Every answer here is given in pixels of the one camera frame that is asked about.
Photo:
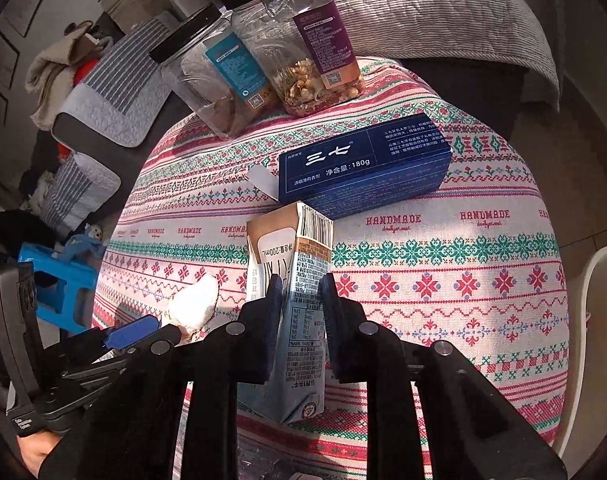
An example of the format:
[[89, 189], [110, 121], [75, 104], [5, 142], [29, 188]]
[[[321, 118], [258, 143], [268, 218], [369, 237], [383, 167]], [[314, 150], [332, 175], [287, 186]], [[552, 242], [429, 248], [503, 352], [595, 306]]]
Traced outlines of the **person's left hand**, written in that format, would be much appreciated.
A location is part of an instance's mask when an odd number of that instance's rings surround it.
[[17, 437], [16, 442], [20, 457], [28, 471], [38, 477], [40, 467], [54, 448], [61, 441], [59, 434], [43, 430], [27, 437]]

